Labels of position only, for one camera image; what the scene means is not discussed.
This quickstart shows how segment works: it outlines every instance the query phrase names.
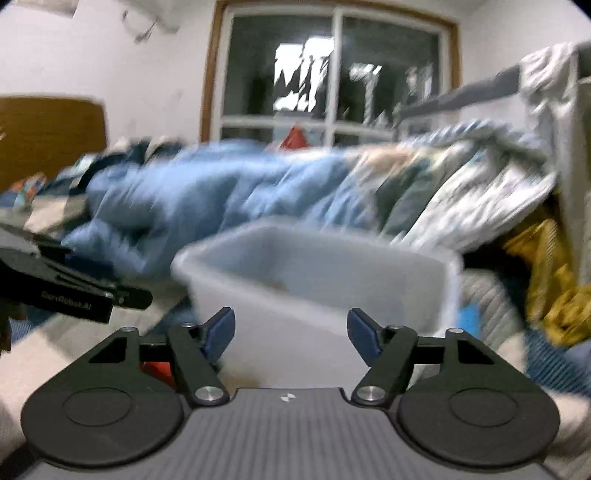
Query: silver bolt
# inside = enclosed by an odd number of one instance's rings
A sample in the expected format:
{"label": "silver bolt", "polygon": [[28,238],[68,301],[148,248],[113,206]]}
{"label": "silver bolt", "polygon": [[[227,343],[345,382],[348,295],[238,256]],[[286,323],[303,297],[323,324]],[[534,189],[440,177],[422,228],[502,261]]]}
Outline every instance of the silver bolt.
{"label": "silver bolt", "polygon": [[357,396],[365,401],[377,402],[384,399],[386,392],[383,388],[370,385],[369,387],[361,387],[357,390]]}
{"label": "silver bolt", "polygon": [[206,402],[214,402],[223,397],[223,390],[218,387],[201,387],[195,391],[195,396]]}

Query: yellow cloth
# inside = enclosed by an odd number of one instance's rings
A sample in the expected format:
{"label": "yellow cloth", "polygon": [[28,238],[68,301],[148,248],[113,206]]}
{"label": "yellow cloth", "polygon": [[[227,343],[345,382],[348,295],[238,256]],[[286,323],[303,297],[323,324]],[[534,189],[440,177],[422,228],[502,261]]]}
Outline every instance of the yellow cloth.
{"label": "yellow cloth", "polygon": [[543,326],[555,346],[572,346],[591,337],[591,285],[577,286],[558,222],[540,208],[511,235],[504,249],[532,268],[527,320]]}

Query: white plastic bin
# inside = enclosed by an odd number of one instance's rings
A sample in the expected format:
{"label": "white plastic bin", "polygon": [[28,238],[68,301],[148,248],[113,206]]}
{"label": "white plastic bin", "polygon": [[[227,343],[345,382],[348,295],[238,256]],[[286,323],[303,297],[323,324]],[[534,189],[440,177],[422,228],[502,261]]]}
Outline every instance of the white plastic bin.
{"label": "white plastic bin", "polygon": [[177,254],[202,321],[236,313],[222,377],[238,386],[352,388],[367,371],[347,337],[347,312],[443,336],[459,305],[457,255],[412,251],[361,233],[264,220]]}

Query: wooden window frame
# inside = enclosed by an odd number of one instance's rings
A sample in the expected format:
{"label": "wooden window frame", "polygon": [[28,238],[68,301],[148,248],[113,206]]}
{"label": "wooden window frame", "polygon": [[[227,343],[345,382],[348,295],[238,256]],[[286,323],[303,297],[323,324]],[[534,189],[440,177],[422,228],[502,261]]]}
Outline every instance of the wooden window frame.
{"label": "wooden window frame", "polygon": [[[207,142],[211,138],[217,60],[219,56],[220,41],[222,39],[223,19],[227,8],[235,5],[297,5],[303,3],[305,2],[300,2],[298,0],[217,0],[213,14],[212,32],[209,38],[209,48],[207,51],[205,80],[203,82],[201,111],[202,142]],[[462,82],[462,65],[460,55],[460,29],[457,22],[409,7],[384,4],[380,2],[371,2],[366,0],[315,0],[314,3],[319,5],[382,10],[443,27],[447,30],[449,35],[450,87],[453,90],[460,86]]]}

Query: window pane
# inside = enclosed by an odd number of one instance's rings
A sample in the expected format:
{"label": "window pane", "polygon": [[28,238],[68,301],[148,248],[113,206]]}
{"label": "window pane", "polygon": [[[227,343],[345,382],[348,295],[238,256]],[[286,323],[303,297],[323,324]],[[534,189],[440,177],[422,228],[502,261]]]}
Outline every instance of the window pane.
{"label": "window pane", "polygon": [[[250,138],[264,143],[282,143],[290,132],[291,127],[222,128],[222,139]],[[319,129],[302,128],[306,142],[311,147],[321,147],[324,144],[324,131]]]}
{"label": "window pane", "polygon": [[343,19],[337,118],[392,125],[398,104],[439,94],[439,36],[360,18]]}
{"label": "window pane", "polygon": [[335,147],[354,147],[355,145],[368,145],[385,143],[383,138],[369,137],[367,135],[350,135],[335,133]]}
{"label": "window pane", "polygon": [[324,118],[330,17],[236,17],[228,55],[224,115],[279,111]]}

